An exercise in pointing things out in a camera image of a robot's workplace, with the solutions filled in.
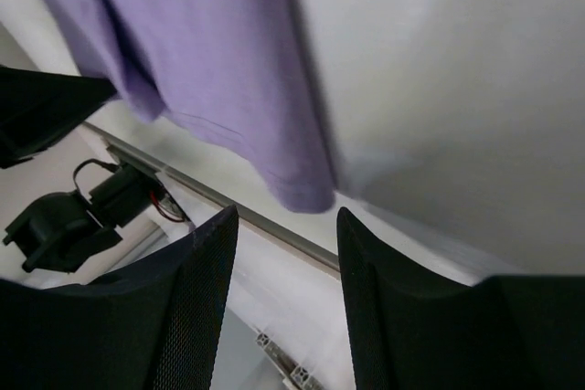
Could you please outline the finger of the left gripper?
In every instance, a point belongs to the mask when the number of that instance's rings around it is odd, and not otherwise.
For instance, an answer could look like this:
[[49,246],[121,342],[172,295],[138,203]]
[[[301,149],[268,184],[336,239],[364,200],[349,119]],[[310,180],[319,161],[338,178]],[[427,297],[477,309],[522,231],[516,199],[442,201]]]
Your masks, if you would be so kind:
[[32,160],[115,94],[107,79],[1,67],[1,167]]

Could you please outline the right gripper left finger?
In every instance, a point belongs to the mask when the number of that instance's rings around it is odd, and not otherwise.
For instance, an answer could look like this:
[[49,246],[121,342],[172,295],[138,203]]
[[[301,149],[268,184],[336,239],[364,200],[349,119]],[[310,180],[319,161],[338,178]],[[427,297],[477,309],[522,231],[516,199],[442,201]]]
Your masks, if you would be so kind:
[[228,207],[93,282],[1,284],[4,389],[207,389],[239,230]]

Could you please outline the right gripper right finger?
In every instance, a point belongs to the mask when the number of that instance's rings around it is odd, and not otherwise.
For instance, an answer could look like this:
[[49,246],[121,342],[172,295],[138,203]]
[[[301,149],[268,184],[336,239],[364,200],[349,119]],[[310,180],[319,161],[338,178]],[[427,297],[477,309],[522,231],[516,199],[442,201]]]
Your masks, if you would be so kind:
[[376,237],[348,209],[337,247],[360,389],[581,389],[584,279],[466,286]]

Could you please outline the purple t shirt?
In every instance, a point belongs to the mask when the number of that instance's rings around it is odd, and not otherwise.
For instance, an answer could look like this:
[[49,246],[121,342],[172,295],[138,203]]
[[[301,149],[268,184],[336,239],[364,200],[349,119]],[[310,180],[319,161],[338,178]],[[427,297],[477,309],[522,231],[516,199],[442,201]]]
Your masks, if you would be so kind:
[[287,209],[335,201],[293,0],[44,0],[81,74],[249,161]]

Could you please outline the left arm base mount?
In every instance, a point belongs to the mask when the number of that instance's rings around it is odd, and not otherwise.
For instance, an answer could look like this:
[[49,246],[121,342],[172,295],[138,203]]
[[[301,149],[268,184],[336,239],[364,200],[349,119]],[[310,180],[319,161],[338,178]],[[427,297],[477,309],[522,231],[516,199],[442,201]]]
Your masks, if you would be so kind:
[[[78,174],[89,165],[97,165],[111,175],[86,196],[81,192]],[[103,226],[125,227],[150,206],[171,223],[188,222],[186,213],[162,183],[129,163],[88,159],[75,168],[72,180],[76,195]]]

